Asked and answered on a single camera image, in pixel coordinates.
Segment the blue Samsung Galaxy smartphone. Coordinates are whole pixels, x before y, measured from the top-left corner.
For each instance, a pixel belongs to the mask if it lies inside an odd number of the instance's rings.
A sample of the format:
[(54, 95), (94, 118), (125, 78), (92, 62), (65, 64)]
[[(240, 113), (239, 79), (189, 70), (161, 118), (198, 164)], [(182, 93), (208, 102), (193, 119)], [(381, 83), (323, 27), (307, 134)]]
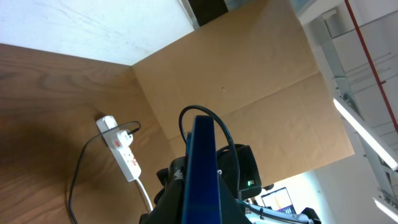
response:
[(211, 116), (197, 116), (187, 139), (183, 224), (221, 223), (215, 128)]

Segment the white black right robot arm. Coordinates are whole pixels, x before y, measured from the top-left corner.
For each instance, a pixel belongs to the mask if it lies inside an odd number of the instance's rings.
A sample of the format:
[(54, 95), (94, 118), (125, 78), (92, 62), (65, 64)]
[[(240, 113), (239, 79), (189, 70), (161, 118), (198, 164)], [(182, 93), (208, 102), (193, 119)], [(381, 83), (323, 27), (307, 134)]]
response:
[[(241, 200), (231, 195), (235, 187), (236, 171), (233, 165), (234, 154), (228, 146), (216, 153), (219, 168), (220, 186), (220, 217), (213, 218), (210, 214), (199, 211), (193, 214), (192, 223), (320, 223), (321, 220), (312, 208), (304, 208), (302, 212), (284, 213), (270, 207), (262, 207), (246, 202), (246, 199), (257, 196), (261, 192), (259, 171), (250, 146), (236, 145), (239, 161), (239, 190)], [(158, 171), (157, 176), (163, 189), (154, 199), (155, 210), (149, 214), (147, 223), (182, 223), (183, 198), (187, 158), (174, 159), (168, 168)]]

